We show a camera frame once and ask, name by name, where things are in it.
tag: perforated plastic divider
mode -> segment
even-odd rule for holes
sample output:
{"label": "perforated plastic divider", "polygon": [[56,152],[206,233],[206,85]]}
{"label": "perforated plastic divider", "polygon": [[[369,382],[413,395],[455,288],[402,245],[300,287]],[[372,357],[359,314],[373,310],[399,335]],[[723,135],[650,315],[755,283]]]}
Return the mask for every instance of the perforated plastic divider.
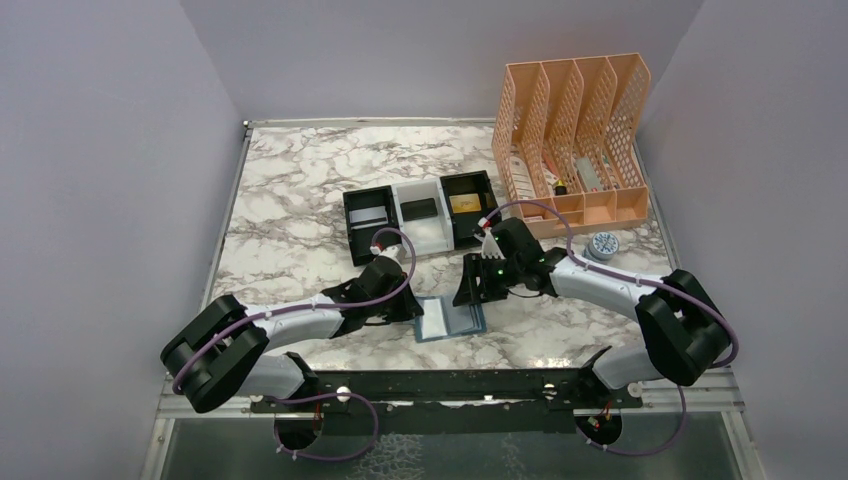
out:
{"label": "perforated plastic divider", "polygon": [[[507,65],[492,151],[508,199],[528,198],[532,183],[534,200],[563,213],[576,233],[642,224],[648,189],[631,145],[649,87],[639,54]],[[589,158],[604,191],[585,191],[574,165],[581,157]],[[515,158],[526,172],[517,164],[513,174]],[[568,194],[552,196],[546,164]],[[536,238],[565,234],[562,223],[536,207],[510,211]]]}
{"label": "perforated plastic divider", "polygon": [[609,61],[618,77],[618,89],[604,146],[621,183],[630,188],[640,187],[645,182],[633,158],[632,145],[651,88],[651,72],[639,54],[615,55]]}
{"label": "perforated plastic divider", "polygon": [[565,184],[570,194],[583,192],[574,170],[572,154],[574,132],[583,98],[583,76],[574,60],[542,62],[542,70],[551,84],[548,109],[550,121],[545,130],[545,147],[557,171],[554,174]]}
{"label": "perforated plastic divider", "polygon": [[610,190],[612,182],[604,167],[603,142],[615,95],[615,71],[606,57],[577,59],[577,68],[583,75],[584,92],[575,132],[575,152],[577,158],[589,158],[603,189]]}

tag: black wire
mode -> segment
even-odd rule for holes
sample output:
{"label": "black wire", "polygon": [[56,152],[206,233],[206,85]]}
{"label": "black wire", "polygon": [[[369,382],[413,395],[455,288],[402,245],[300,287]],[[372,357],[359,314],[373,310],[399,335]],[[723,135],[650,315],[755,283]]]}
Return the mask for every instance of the black wire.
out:
{"label": "black wire", "polygon": [[511,295],[515,295],[516,297],[519,297],[519,298],[536,298],[536,297],[542,296],[542,292],[539,292],[536,295],[519,295],[519,294],[513,292],[512,290],[507,290],[507,292],[509,292]]}

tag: gray wall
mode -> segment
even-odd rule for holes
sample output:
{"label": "gray wall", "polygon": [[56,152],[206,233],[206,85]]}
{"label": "gray wall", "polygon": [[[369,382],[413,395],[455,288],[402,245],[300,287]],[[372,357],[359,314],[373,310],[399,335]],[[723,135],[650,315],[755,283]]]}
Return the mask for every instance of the gray wall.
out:
{"label": "gray wall", "polygon": [[176,0],[4,0],[0,45],[0,476],[136,478],[239,116]]}
{"label": "gray wall", "polygon": [[707,0],[640,141],[684,265],[736,326],[769,478],[848,469],[848,5]]}
{"label": "gray wall", "polygon": [[182,0],[254,120],[494,116],[504,64],[641,52],[665,70],[703,0]]}

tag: white marble surface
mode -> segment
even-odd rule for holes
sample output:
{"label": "white marble surface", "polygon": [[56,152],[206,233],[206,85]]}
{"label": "white marble surface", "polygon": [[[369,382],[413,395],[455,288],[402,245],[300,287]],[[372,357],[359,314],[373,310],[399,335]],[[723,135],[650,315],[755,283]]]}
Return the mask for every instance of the white marble surface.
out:
{"label": "white marble surface", "polygon": [[[491,139],[491,128],[475,126],[254,130],[213,295],[274,305],[357,276],[341,202],[346,190],[485,169],[503,202]],[[615,233],[621,250],[610,265],[671,271],[653,215],[643,227]],[[575,248],[585,242],[575,237]],[[422,258],[413,292],[453,294],[464,253]],[[641,338],[626,318],[575,299],[510,298],[484,311],[482,335],[418,344],[411,326],[390,325],[284,350],[316,370],[569,367],[606,345]]]}

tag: metal frame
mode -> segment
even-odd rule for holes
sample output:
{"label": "metal frame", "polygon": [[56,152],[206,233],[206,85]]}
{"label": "metal frame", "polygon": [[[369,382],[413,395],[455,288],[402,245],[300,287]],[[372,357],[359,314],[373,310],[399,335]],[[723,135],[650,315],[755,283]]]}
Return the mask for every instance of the metal frame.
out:
{"label": "metal frame", "polygon": [[[202,295],[202,308],[208,303],[209,296],[214,286],[215,275],[221,258],[229,222],[232,217],[233,207],[238,194],[238,186],[241,181],[244,163],[255,128],[272,127],[357,127],[357,126],[494,126],[493,118],[318,118],[305,120],[261,120],[246,121],[244,126],[245,137],[242,145],[241,155],[238,159],[237,171],[230,190],[229,203],[226,215],[223,219],[219,238],[215,245],[215,251],[210,264],[209,275]],[[665,224],[662,209],[657,200],[656,193],[650,183],[650,177],[645,171],[644,162],[639,147],[634,143],[636,158],[642,169],[643,178],[650,191],[652,208],[657,218],[660,234],[666,246],[666,253],[672,268],[679,268],[680,260],[677,249],[668,226]],[[736,457],[739,471],[743,478],[753,480],[764,480],[762,465],[757,454],[756,445],[749,436],[742,413],[745,404],[742,400],[732,370],[722,368],[706,372],[692,387],[684,389],[688,410],[693,413],[713,412],[721,413],[728,438]],[[482,402],[494,401],[491,399],[480,399]],[[643,385],[642,408],[627,408],[627,415],[654,414],[654,413],[679,413],[680,399],[677,388],[668,381],[645,382]],[[612,409],[613,412],[621,413],[619,408]],[[586,415],[596,413],[596,409],[575,409],[574,415]],[[188,401],[171,393],[171,380],[166,379],[162,395],[157,409],[156,421],[154,423],[153,435],[148,448],[147,457],[142,469],[142,479],[158,479],[161,477],[170,441],[174,432],[176,420],[185,418],[275,418],[275,419],[311,419],[313,413],[256,413],[251,411],[251,401],[248,398],[233,398],[213,412],[203,415],[197,414],[191,408]]]}

